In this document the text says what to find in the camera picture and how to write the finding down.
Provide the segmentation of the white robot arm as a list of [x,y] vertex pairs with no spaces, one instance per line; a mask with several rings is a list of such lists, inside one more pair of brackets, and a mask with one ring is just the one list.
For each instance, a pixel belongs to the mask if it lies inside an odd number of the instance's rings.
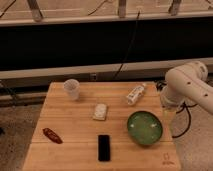
[[166,86],[160,92],[164,107],[179,107],[186,98],[213,115],[213,87],[206,83],[208,69],[200,61],[193,61],[168,70]]

